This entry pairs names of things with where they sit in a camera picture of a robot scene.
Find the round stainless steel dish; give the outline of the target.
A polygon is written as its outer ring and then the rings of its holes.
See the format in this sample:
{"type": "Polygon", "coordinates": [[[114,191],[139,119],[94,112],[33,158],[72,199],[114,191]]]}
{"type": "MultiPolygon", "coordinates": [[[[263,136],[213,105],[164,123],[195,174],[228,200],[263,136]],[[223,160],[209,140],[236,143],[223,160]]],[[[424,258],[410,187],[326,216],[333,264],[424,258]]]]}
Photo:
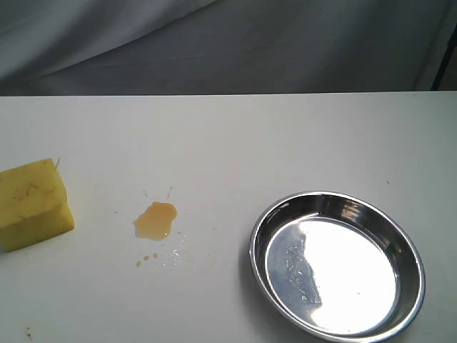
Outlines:
{"type": "Polygon", "coordinates": [[[382,342],[417,317],[426,277],[420,254],[387,214],[355,197],[301,192],[257,219],[248,243],[264,299],[328,342],[382,342]]]}

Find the orange liquid spill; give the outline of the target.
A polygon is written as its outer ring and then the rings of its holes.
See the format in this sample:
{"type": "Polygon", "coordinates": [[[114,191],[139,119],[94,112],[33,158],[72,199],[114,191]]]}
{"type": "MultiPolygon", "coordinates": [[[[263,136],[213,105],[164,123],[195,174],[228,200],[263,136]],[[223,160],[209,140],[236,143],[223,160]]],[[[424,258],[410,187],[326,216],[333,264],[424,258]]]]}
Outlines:
{"type": "Polygon", "coordinates": [[[133,222],[135,235],[142,239],[161,241],[170,234],[176,217],[177,211],[173,204],[153,202],[133,222]]]}

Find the black stand pole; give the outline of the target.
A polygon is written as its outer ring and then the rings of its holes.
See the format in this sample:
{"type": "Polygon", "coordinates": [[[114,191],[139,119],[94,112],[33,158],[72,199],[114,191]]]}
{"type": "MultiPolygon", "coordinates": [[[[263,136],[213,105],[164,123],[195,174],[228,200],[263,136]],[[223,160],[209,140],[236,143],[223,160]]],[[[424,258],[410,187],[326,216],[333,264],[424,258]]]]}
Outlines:
{"type": "Polygon", "coordinates": [[[452,31],[448,33],[440,64],[431,84],[431,91],[456,90],[456,1],[451,1],[447,24],[452,31]]]}

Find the yellow sponge block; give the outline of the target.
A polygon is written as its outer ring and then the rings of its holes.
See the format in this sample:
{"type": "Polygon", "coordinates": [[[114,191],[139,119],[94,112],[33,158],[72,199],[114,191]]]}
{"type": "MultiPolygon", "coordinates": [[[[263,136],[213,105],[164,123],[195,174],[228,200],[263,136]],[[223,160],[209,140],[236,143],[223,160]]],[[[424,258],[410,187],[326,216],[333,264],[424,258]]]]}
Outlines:
{"type": "Polygon", "coordinates": [[[54,238],[75,227],[66,188],[52,159],[1,172],[1,251],[54,238]]]}

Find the grey backdrop cloth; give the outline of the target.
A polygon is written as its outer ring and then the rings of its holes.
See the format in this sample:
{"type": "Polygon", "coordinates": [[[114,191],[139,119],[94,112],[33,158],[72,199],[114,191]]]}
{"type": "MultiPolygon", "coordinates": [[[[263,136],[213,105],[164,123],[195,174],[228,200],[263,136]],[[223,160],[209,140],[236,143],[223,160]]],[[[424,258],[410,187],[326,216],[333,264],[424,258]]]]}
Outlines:
{"type": "Polygon", "coordinates": [[[3,1],[4,96],[428,90],[454,1],[3,1]]]}

